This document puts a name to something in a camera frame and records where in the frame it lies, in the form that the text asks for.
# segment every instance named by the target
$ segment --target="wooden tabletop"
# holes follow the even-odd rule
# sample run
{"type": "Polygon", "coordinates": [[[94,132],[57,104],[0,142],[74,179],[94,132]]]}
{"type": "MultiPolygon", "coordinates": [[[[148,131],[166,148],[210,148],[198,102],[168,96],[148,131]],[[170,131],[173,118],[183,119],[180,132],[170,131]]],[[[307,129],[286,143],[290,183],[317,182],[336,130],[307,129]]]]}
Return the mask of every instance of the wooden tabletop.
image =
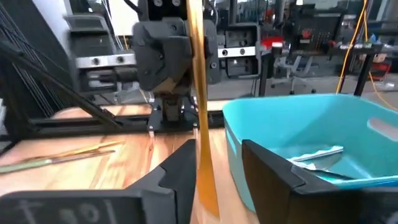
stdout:
{"type": "MultiPolygon", "coordinates": [[[[209,110],[222,109],[225,101],[211,101],[209,110]]],[[[108,106],[116,115],[149,114],[147,105],[108,106]]],[[[79,108],[59,112],[54,119],[89,117],[79,108]]],[[[25,170],[0,176],[0,195],[19,190],[70,190],[70,189],[123,189],[159,165],[187,139],[187,134],[157,134],[154,141],[148,133],[115,136],[90,136],[78,138],[22,141],[0,158],[0,165],[35,156],[46,156],[92,146],[100,142],[124,140],[113,146],[113,154],[25,170]]],[[[256,215],[242,203],[229,172],[224,129],[210,130],[211,156],[215,170],[220,220],[204,211],[195,195],[192,221],[194,224],[258,223],[256,215]]]]}

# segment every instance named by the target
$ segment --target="black cable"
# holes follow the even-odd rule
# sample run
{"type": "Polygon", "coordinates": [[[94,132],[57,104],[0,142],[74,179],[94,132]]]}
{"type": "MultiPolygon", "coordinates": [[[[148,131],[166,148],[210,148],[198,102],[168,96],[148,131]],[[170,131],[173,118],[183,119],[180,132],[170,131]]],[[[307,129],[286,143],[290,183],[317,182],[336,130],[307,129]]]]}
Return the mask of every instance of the black cable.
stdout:
{"type": "MultiPolygon", "coordinates": [[[[35,49],[33,46],[30,45],[30,43],[26,42],[23,38],[19,37],[17,34],[15,34],[15,31],[6,27],[5,25],[0,23],[0,27],[2,29],[7,30],[8,32],[10,32],[10,34],[12,34],[13,37],[15,37],[17,40],[21,41],[26,47],[29,47],[30,50],[33,50],[34,52],[38,53],[40,56],[44,57],[46,60],[48,60],[52,65],[54,65],[55,67],[59,68],[62,72],[65,72],[65,74],[67,74],[68,76],[70,76],[70,73],[68,71],[66,71],[64,68],[62,68],[61,66],[57,65],[51,58],[47,57],[45,54],[43,54],[41,51],[35,49]]],[[[44,64],[41,62],[41,60],[39,58],[36,58],[36,60],[39,61],[39,63],[41,64],[41,66],[44,67],[44,64]]],[[[57,96],[58,100],[60,100],[62,106],[60,108],[64,109],[67,107],[71,106],[71,103],[68,101],[65,101],[63,98],[60,98],[57,94],[55,94],[55,92],[53,90],[49,90],[52,92],[52,94],[54,94],[55,96],[57,96]]]]}
{"type": "Polygon", "coordinates": [[[215,25],[217,26],[218,24],[218,11],[216,9],[216,7],[214,7],[214,5],[212,5],[212,3],[210,2],[210,0],[206,0],[207,4],[211,7],[211,10],[213,10],[214,14],[215,14],[215,25]]]}
{"type": "MultiPolygon", "coordinates": [[[[41,59],[39,58],[39,56],[38,56],[37,54],[35,54],[34,50],[31,49],[31,45],[30,45],[30,44],[27,44],[27,41],[25,40],[25,37],[24,37],[23,33],[19,30],[18,26],[17,26],[17,25],[15,24],[15,22],[11,19],[11,16],[10,16],[6,11],[3,12],[3,16],[6,17],[6,18],[5,18],[6,20],[7,20],[7,19],[9,20],[9,22],[11,23],[11,24],[10,24],[11,26],[14,26],[14,27],[16,28],[15,31],[21,33],[20,35],[21,35],[23,38],[17,38],[17,39],[21,40],[23,46],[25,47],[26,52],[28,52],[28,53],[30,54],[30,56],[32,57],[33,60],[36,60],[37,63],[39,63],[41,66],[43,66],[43,67],[45,68],[45,65],[43,64],[43,62],[41,61],[41,59]]],[[[15,31],[11,31],[11,34],[13,34],[14,37],[19,37],[19,35],[18,35],[17,33],[15,33],[15,31]]],[[[48,87],[45,86],[45,85],[42,85],[42,88],[48,93],[48,96],[51,97],[51,99],[52,99],[52,101],[54,102],[55,106],[58,107],[58,111],[59,111],[59,110],[62,110],[62,109],[64,109],[64,108],[66,108],[66,107],[68,107],[68,106],[70,105],[69,103],[67,103],[66,101],[64,101],[62,98],[60,98],[57,94],[55,94],[55,92],[54,92],[52,89],[48,88],[48,87]]]]}
{"type": "Polygon", "coordinates": [[[255,79],[255,81],[254,81],[254,93],[253,93],[254,97],[256,97],[256,92],[257,92],[257,81],[258,81],[258,79],[255,79]]]}
{"type": "MultiPolygon", "coordinates": [[[[6,25],[12,26],[10,24],[9,18],[7,17],[6,11],[4,8],[1,6],[0,7],[0,25],[2,27],[5,27],[6,25]]],[[[1,30],[2,34],[5,36],[5,38],[11,40],[14,42],[14,44],[21,48],[21,42],[18,42],[15,40],[15,35],[11,35],[14,33],[13,32],[5,32],[4,30],[1,30]]],[[[51,116],[52,108],[40,92],[40,88],[37,86],[35,80],[27,73],[27,71],[20,69],[19,67],[12,65],[14,69],[16,69],[18,75],[20,76],[22,82],[24,85],[27,87],[27,89],[31,92],[33,99],[38,103],[39,108],[43,112],[45,116],[51,116]]]]}
{"type": "Polygon", "coordinates": [[[102,94],[98,94],[99,97],[101,97],[102,99],[104,99],[105,101],[107,101],[110,105],[115,105],[114,102],[112,102],[111,100],[109,100],[107,97],[105,97],[102,94]]]}
{"type": "Polygon", "coordinates": [[[134,10],[138,16],[142,15],[142,11],[134,4],[132,3],[130,0],[124,0],[124,2],[132,9],[134,10]]]}
{"type": "Polygon", "coordinates": [[[255,84],[255,83],[256,83],[256,80],[257,80],[257,79],[253,80],[253,82],[251,83],[250,94],[253,94],[253,88],[254,88],[254,91],[256,90],[256,88],[254,87],[254,85],[256,85],[256,84],[255,84]]]}

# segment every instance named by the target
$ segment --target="red object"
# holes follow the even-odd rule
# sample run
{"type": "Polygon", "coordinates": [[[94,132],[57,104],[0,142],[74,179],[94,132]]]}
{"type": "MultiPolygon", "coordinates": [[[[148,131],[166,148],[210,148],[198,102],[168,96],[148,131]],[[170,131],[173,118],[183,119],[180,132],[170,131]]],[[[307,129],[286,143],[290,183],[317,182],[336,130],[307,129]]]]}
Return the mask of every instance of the red object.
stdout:
{"type": "Polygon", "coordinates": [[[328,44],[329,44],[330,47],[335,47],[337,43],[335,41],[333,41],[333,40],[329,40],[328,44]]]}
{"type": "Polygon", "coordinates": [[[281,36],[265,37],[261,40],[261,45],[270,49],[272,47],[272,43],[283,43],[283,41],[284,38],[281,36]]]}
{"type": "Polygon", "coordinates": [[[304,39],[308,39],[311,37],[312,31],[307,29],[307,30],[303,30],[302,35],[304,39]]]}
{"type": "Polygon", "coordinates": [[[266,11],[266,18],[272,17],[274,15],[274,10],[273,9],[268,9],[266,11]]]}
{"type": "Polygon", "coordinates": [[[381,81],[384,79],[384,76],[390,72],[390,69],[391,69],[391,63],[385,63],[385,62],[374,63],[373,62],[372,67],[371,67],[372,78],[374,80],[381,81]]]}

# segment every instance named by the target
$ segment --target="plastic bin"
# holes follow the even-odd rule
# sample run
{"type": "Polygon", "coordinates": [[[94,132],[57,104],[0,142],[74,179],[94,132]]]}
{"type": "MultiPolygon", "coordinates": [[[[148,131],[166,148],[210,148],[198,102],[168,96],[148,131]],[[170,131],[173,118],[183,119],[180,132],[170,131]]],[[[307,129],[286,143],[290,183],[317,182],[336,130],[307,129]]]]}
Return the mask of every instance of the plastic bin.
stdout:
{"type": "Polygon", "coordinates": [[[398,185],[395,111],[352,95],[300,95],[233,100],[223,113],[229,168],[242,201],[252,211],[241,156],[243,139],[286,159],[343,146],[341,159],[328,170],[355,180],[328,181],[344,189],[398,185]]]}

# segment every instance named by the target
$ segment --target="machine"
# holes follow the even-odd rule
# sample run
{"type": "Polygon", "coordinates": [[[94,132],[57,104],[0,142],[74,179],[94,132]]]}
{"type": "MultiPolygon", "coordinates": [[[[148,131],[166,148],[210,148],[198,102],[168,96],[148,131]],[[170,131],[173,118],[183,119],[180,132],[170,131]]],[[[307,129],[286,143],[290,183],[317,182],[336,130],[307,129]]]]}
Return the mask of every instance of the machine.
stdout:
{"type": "MultiPolygon", "coordinates": [[[[191,95],[193,50],[185,1],[140,0],[138,6],[125,1],[140,19],[134,26],[134,52],[114,48],[109,29],[100,16],[82,14],[65,18],[71,27],[73,88],[65,86],[30,60],[21,48],[7,39],[0,39],[0,60],[31,71],[34,78],[92,115],[92,118],[80,119],[30,119],[24,114],[25,108],[15,100],[17,90],[7,88],[3,96],[7,110],[15,113],[21,122],[18,131],[9,133],[13,138],[148,131],[155,134],[200,128],[197,106],[191,95]],[[93,80],[109,85],[91,86],[93,80]],[[118,82],[133,81],[138,81],[143,90],[154,93],[155,102],[149,116],[115,116],[86,97],[114,91],[118,82]]],[[[214,21],[206,20],[204,27],[208,83],[220,82],[223,72],[237,77],[258,77],[261,74],[257,24],[223,26],[220,31],[216,30],[214,21]]],[[[311,48],[314,47],[317,52],[324,50],[318,45],[311,48]]],[[[281,51],[273,51],[271,55],[274,54],[281,54],[281,51]]],[[[12,74],[0,76],[0,82],[7,83],[9,75],[12,74]]],[[[210,128],[223,127],[222,112],[209,112],[208,121],[210,128]]],[[[195,141],[189,140],[160,166],[124,190],[15,192],[5,195],[0,198],[0,221],[186,224],[192,212],[195,181],[195,141]]]]}

